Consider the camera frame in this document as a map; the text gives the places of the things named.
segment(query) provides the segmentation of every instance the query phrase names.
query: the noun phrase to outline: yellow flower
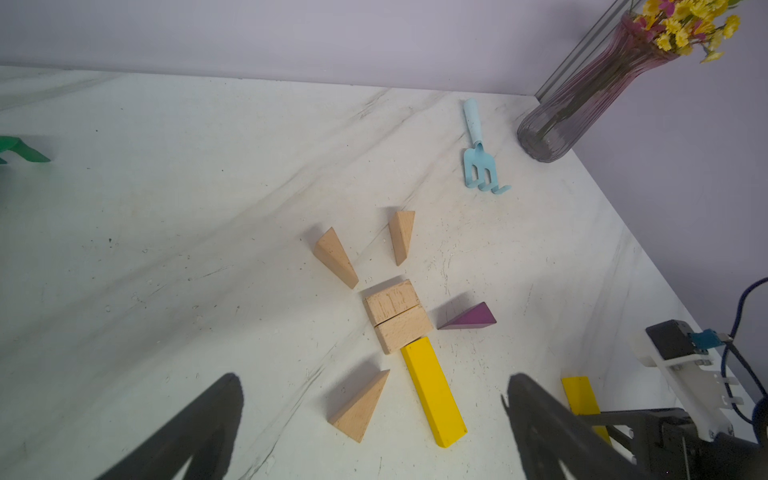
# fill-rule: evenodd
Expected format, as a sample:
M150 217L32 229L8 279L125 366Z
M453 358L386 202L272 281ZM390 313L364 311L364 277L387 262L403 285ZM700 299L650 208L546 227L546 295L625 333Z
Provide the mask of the yellow flower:
M683 26L677 20L673 20L672 18L665 18L661 21L661 24L666 26L667 31L670 33L678 33L683 29Z
M664 51L669 51L672 49L672 44L670 43L670 34L664 32L663 34L659 35L659 38L656 39L656 45L659 46Z
M655 17L659 15L661 11L659 5L661 5L661 0L648 0L645 2L645 5L643 5L643 16Z
M674 34L674 43L678 48L688 45L688 32L680 30L678 33Z
M710 37L710 48L718 49L720 48L720 44L723 43L723 31L718 30L715 31L712 36Z
M714 3L714 10L710 14L710 20L721 16L728 9L728 0L717 0Z
M645 18L645 29L646 30L650 30L651 27L654 26L654 22L656 21L656 17L646 17L644 15L643 18Z
M691 35L698 35L700 33L706 33L710 34L713 31L715 31L715 25L714 23L710 22L709 20L702 20L701 24L699 25L699 28L696 28L696 25L699 22L691 22L688 24L688 28L690 28L689 33Z
M690 12L699 18L706 18L710 15L710 5L708 0L691 0Z
M682 2L675 5L672 19L680 22L684 20L688 15L690 15L690 0L683 0Z
M701 63L709 63L711 61L715 61L718 58L723 56L722 51L711 51L707 54L706 57L704 57L704 60L701 61Z
M726 18L725 28L723 28L723 37L733 37L733 34L736 33L736 30L739 29L739 25L741 25L741 19L739 18L739 15L731 15L730 17Z

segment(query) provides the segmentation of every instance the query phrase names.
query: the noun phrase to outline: wooden triangular block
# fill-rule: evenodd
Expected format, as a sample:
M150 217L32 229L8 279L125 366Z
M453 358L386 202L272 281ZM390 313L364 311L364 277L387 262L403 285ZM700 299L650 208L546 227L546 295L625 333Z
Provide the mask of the wooden triangular block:
M333 227L330 227L325 234L315 243L313 251L315 257L325 264L337 277L341 279L349 288L355 288L357 285L357 273L349 261L349 257L341 246L339 237Z
M392 237L392 248L395 249L395 263L398 266L408 258L411 249L411 233L416 212L396 212L389 221L389 235Z
M351 399L328 421L352 440L360 443L366 434L368 423L373 416L373 410L384 390L384 383L389 376L389 370L379 372L373 380L362 389L355 398Z

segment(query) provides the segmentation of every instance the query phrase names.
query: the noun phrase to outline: green object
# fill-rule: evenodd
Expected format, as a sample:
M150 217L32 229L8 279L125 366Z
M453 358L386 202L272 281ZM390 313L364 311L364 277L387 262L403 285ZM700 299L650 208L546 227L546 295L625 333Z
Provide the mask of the green object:
M51 161L50 158L41 154L34 148L27 146L27 144L24 143L19 137L0 136L0 152L4 152L6 150L10 150L14 152L19 157L23 158L26 161L31 161L35 163L45 163L45 162ZM7 164L7 163L8 163L7 161L4 161L3 159L0 158L0 164Z

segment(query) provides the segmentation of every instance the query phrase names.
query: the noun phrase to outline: purple triangular block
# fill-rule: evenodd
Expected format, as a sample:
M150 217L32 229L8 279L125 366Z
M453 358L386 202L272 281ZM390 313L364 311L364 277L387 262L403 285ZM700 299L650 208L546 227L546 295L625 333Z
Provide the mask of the purple triangular block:
M485 302L473 306L471 309L457 316L450 322L441 326L440 330L452 329L481 329L484 326L493 325L496 319Z

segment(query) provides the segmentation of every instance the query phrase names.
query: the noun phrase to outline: pink flower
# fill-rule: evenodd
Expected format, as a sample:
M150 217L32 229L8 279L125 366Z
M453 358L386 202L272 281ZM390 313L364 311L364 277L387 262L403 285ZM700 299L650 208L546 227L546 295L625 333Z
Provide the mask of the pink flower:
M658 25L655 25L651 27L650 31L647 30L648 27L648 21L645 19L645 17L638 17L637 20L632 22L631 30L634 34L645 38L646 41L651 41L654 39L654 36L656 33L653 31Z
M659 9L667 14L667 17L674 15L674 0L661 0Z
M699 28L701 28L702 21L699 20L698 22L694 23L694 32L696 32ZM706 41L707 40L707 34L706 33L694 33L693 37L697 40Z

